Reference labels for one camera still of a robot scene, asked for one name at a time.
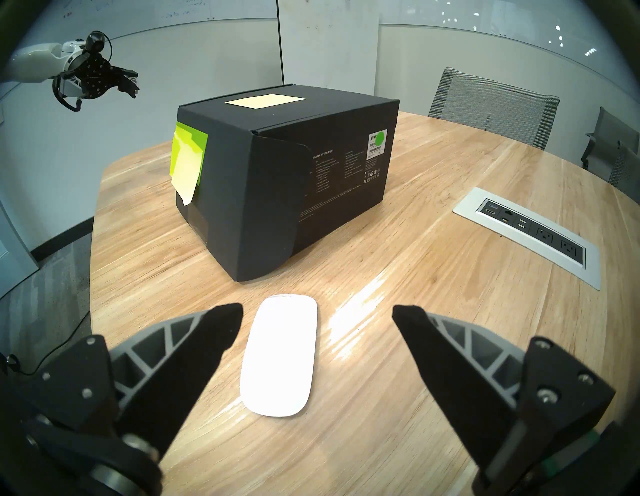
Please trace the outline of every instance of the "office chair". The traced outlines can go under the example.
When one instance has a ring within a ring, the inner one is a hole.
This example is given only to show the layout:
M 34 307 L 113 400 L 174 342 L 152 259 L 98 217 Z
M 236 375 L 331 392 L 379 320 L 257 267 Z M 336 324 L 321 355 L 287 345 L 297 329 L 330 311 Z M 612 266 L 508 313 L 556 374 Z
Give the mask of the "office chair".
M 447 67 L 429 117 L 484 129 L 544 150 L 559 104 L 558 97 Z
M 609 184 L 636 203 L 640 203 L 640 157 L 622 144 L 609 177 Z
M 596 129 L 588 132 L 589 144 L 582 154 L 582 168 L 596 176 L 609 180 L 618 157 L 618 148 L 623 145 L 638 153 L 640 133 L 611 115 L 603 107 L 596 122 Z

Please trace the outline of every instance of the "outlet panel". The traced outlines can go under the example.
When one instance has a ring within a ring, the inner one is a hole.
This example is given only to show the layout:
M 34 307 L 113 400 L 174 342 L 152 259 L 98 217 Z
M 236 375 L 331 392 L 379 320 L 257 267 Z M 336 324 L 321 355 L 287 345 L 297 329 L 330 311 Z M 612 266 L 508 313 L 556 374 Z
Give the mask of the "outlet panel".
M 474 188 L 453 211 L 536 252 L 600 290 L 598 248 L 553 221 L 480 188 Z

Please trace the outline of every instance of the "table surface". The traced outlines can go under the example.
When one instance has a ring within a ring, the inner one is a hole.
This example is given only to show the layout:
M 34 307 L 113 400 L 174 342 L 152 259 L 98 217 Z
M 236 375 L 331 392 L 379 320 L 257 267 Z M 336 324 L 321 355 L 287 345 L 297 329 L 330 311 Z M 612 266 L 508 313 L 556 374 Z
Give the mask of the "table surface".
M 93 332 L 110 348 L 147 326 L 238 301 L 244 321 L 161 468 L 167 494 L 470 493 L 476 466 L 426 390 L 391 319 L 395 304 L 487 327 L 526 348 L 556 341 L 617 394 L 640 376 L 640 208 L 580 167 L 496 134 L 401 113 L 381 204 L 274 273 L 236 283 L 175 206 L 171 143 L 112 164 L 93 225 Z M 480 187 L 600 249 L 602 290 L 459 217 Z M 311 395 L 301 413 L 261 417 L 239 397 L 262 301 L 319 308 Z

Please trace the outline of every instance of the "gray carpet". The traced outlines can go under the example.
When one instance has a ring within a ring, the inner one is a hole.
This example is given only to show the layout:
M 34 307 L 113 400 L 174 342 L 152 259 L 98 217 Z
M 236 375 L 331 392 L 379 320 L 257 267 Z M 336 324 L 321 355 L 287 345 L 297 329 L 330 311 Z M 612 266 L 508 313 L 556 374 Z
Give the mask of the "gray carpet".
M 88 234 L 45 259 L 39 271 L 0 299 L 0 351 L 17 356 L 24 372 L 32 372 L 78 325 L 69 345 L 91 334 L 91 238 Z

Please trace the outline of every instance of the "white mouse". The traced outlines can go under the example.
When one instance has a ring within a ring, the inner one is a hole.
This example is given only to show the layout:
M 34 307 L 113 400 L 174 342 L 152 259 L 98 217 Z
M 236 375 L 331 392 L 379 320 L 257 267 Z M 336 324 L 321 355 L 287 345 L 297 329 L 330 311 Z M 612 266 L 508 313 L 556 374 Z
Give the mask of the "white mouse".
M 240 397 L 254 413 L 289 417 L 311 393 L 318 307 L 309 296 L 279 294 L 262 302 L 240 373 Z

